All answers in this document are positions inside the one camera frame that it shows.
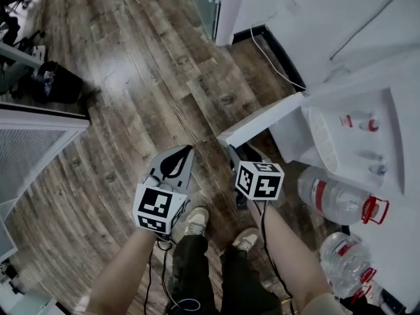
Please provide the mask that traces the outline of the white water dispenser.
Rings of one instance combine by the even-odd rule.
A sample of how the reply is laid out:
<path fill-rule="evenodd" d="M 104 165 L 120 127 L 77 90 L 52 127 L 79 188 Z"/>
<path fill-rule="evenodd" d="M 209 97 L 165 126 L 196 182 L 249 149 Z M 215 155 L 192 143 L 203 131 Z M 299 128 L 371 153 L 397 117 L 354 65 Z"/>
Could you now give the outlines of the white water dispenser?
<path fill-rule="evenodd" d="M 420 51 L 302 94 L 300 107 L 265 129 L 285 162 L 325 169 L 387 200 L 420 198 Z"/>

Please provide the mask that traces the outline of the person's right beige shoe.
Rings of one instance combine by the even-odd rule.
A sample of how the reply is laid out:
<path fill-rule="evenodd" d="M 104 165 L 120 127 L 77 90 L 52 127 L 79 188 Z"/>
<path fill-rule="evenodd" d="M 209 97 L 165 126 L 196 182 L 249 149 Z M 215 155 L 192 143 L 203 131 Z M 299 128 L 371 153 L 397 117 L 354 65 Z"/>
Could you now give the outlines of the person's right beige shoe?
<path fill-rule="evenodd" d="M 259 229 L 255 227 L 249 227 L 240 232 L 232 245 L 240 250 L 248 253 L 251 248 L 256 244 L 259 238 Z"/>

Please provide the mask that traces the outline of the glass partition with blinds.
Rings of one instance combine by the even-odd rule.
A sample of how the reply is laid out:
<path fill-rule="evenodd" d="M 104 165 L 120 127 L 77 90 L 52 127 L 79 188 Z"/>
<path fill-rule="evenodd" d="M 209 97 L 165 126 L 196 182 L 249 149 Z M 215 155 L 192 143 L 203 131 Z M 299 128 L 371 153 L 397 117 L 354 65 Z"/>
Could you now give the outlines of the glass partition with blinds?
<path fill-rule="evenodd" d="M 5 219 L 30 184 L 89 127 L 83 114 L 0 102 L 0 263 L 17 252 Z"/>

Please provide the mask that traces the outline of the beige shirt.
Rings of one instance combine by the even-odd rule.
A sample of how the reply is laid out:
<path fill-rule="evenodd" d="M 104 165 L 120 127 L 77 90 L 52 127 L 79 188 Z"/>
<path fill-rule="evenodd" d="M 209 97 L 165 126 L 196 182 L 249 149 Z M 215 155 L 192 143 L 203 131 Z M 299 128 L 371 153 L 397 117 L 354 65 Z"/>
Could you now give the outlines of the beige shirt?
<path fill-rule="evenodd" d="M 299 315 L 346 315 L 331 293 L 323 293 L 312 299 Z"/>

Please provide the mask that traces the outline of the white plastic panel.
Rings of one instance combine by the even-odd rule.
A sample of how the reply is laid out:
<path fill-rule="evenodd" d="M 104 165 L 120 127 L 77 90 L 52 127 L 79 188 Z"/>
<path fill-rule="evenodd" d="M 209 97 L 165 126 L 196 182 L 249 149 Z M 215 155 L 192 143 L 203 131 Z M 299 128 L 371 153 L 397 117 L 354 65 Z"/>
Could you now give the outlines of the white plastic panel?
<path fill-rule="evenodd" d="M 222 132 L 217 140 L 223 147 L 237 148 L 296 110 L 304 100 L 302 93 L 295 93 L 269 104 Z"/>

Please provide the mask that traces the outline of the frosted glass door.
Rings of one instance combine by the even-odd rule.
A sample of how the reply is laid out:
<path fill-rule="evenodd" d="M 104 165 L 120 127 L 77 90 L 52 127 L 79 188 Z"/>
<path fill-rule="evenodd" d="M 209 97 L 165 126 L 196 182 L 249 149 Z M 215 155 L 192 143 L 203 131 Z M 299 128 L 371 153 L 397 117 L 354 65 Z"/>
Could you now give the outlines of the frosted glass door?
<path fill-rule="evenodd" d="M 205 34 L 208 36 L 208 38 L 210 38 L 210 40 L 215 40 L 221 2 L 215 4 L 209 3 L 208 0 L 192 1 L 197 8 L 201 23 L 203 24 L 205 30 Z"/>

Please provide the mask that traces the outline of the person's left beige shoe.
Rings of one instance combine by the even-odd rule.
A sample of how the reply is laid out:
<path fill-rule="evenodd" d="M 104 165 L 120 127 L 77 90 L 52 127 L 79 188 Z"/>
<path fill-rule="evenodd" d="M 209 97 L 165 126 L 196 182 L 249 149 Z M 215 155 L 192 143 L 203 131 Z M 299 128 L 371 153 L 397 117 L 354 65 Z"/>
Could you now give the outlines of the person's left beige shoe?
<path fill-rule="evenodd" d="M 193 208 L 184 222 L 183 236 L 204 236 L 209 221 L 209 211 L 206 207 Z"/>

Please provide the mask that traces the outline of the black trousers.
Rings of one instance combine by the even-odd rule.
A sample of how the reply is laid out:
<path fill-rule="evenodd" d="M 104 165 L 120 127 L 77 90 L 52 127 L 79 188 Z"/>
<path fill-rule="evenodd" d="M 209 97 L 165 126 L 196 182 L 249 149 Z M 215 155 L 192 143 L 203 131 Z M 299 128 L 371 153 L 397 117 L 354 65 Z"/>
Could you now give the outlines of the black trousers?
<path fill-rule="evenodd" d="M 171 296 L 167 315 L 282 315 L 280 300 L 267 291 L 245 251 L 229 245 L 222 254 L 222 307 L 217 310 L 209 263 L 208 241 L 184 236 L 173 253 Z"/>

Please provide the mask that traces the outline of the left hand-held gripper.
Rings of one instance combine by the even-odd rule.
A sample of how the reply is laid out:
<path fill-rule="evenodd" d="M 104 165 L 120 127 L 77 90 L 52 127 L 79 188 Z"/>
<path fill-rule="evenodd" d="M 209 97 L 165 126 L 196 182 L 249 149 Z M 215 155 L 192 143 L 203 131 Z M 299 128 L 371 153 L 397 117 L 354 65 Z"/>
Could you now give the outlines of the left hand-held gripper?
<path fill-rule="evenodd" d="M 185 212 L 188 196 L 159 180 L 179 180 L 179 189 L 187 193 L 193 162 L 194 149 L 191 145 L 172 147 L 152 160 L 148 170 L 151 176 L 136 188 L 133 218 L 137 227 L 156 235 L 171 234 Z"/>

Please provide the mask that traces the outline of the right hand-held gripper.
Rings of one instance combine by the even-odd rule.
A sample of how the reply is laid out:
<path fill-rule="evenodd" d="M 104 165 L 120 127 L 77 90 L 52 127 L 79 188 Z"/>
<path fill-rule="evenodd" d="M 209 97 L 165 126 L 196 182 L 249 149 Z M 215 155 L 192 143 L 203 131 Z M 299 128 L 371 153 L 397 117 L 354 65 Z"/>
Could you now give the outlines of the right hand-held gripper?
<path fill-rule="evenodd" d="M 226 147 L 230 168 L 237 173 L 235 188 L 248 200 L 277 200 L 284 180 L 284 172 L 279 164 L 250 143 L 244 144 L 245 160 L 241 150 L 232 145 Z"/>

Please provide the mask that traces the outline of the person's left forearm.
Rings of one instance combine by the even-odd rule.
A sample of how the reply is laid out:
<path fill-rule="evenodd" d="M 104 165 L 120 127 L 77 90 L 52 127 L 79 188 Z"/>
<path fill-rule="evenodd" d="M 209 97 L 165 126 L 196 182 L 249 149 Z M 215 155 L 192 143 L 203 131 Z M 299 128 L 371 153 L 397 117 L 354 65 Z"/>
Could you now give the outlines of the person's left forearm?
<path fill-rule="evenodd" d="M 138 228 L 99 274 L 91 289 L 86 313 L 125 315 L 137 294 L 156 235 Z"/>

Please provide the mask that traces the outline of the white door frame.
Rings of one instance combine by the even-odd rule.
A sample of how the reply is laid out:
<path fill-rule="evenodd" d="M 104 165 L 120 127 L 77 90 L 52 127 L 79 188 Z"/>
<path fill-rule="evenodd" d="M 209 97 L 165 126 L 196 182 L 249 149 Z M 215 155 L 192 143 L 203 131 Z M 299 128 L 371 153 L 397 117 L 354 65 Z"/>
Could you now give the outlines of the white door frame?
<path fill-rule="evenodd" d="M 234 26 L 239 15 L 242 0 L 220 1 L 215 44 L 218 47 L 223 47 L 232 43 Z"/>

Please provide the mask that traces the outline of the person's beige shoe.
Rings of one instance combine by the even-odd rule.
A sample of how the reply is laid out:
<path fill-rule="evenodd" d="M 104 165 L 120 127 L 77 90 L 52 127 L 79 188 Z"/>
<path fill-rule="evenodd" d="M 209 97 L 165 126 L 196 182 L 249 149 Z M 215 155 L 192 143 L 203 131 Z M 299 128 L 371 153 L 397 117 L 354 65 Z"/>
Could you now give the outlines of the person's beige shoe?
<path fill-rule="evenodd" d="M 251 248 L 256 244 L 259 238 L 259 229 L 255 227 L 249 227 L 240 232 L 232 245 L 240 250 L 248 253 Z"/>
<path fill-rule="evenodd" d="M 204 236 L 209 221 L 209 211 L 206 207 L 193 208 L 184 222 L 183 236 Z"/>

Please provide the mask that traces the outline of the black trash bin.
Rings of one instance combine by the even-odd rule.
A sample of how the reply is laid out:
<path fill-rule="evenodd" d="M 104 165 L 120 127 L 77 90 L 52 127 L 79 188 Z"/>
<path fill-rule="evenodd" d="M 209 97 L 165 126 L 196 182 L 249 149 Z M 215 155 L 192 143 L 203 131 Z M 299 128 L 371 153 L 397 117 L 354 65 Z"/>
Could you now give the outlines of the black trash bin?
<path fill-rule="evenodd" d="M 38 69 L 32 98 L 39 103 L 75 104 L 82 89 L 82 79 L 54 61 L 45 62 Z"/>

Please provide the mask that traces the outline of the person's right forearm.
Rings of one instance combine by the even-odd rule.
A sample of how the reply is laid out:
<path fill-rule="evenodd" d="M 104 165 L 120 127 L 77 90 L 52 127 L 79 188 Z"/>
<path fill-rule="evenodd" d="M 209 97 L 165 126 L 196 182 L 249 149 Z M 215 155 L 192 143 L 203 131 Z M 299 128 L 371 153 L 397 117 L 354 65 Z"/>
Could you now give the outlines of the person's right forearm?
<path fill-rule="evenodd" d="M 312 299 L 331 293 L 320 263 L 304 242 L 294 233 L 271 205 L 248 201 L 247 207 L 260 232 L 280 277 L 296 302 L 300 312 Z"/>

